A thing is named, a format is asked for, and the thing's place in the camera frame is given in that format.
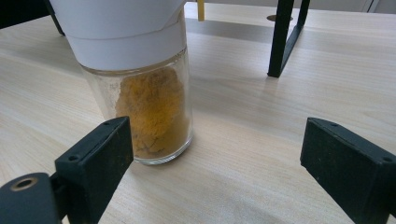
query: black stand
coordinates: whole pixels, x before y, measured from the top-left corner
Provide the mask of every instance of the black stand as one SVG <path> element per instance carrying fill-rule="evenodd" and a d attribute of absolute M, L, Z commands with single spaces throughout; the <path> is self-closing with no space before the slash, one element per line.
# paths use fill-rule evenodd
<path fill-rule="evenodd" d="M 288 30 L 294 0 L 278 1 L 270 66 L 268 69 L 269 77 L 280 77 L 291 51 L 297 42 L 298 36 L 304 27 L 306 15 L 308 14 L 309 2 L 310 0 L 303 0 L 301 3 L 297 25 L 294 26 L 293 32 L 288 39 Z"/>

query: yellow powder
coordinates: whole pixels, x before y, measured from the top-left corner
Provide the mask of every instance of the yellow powder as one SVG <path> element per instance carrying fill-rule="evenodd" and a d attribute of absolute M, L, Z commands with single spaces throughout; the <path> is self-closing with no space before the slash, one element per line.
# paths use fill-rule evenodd
<path fill-rule="evenodd" d="M 183 85 L 171 67 L 126 77 L 116 111 L 117 117 L 130 117 L 137 158 L 170 155 L 186 141 L 190 123 L 184 114 Z"/>

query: clear glass jar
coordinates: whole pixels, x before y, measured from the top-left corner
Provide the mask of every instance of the clear glass jar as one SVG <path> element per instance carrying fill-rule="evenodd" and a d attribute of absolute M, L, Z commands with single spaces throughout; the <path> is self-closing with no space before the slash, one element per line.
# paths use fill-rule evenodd
<path fill-rule="evenodd" d="M 135 161 L 164 163 L 188 147 L 192 115 L 187 49 L 133 70 L 82 68 L 105 119 L 129 116 Z"/>

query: wood grain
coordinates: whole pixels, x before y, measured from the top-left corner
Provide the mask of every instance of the wood grain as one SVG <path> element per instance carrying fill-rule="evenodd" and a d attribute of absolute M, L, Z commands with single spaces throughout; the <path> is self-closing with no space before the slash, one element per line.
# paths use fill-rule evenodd
<path fill-rule="evenodd" d="M 305 122 L 332 120 L 396 154 L 396 16 L 311 10 L 275 79 L 274 8 L 205 4 L 204 22 L 185 9 L 191 146 L 133 163 L 101 223 L 352 223 L 300 165 Z M 52 174 L 102 121 L 50 18 L 0 30 L 0 185 Z"/>

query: white cap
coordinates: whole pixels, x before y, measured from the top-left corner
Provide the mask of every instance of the white cap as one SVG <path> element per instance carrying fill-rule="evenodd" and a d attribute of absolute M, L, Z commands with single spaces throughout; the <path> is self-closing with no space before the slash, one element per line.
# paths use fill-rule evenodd
<path fill-rule="evenodd" d="M 185 0 L 50 0 L 79 63 L 127 70 L 186 48 Z"/>

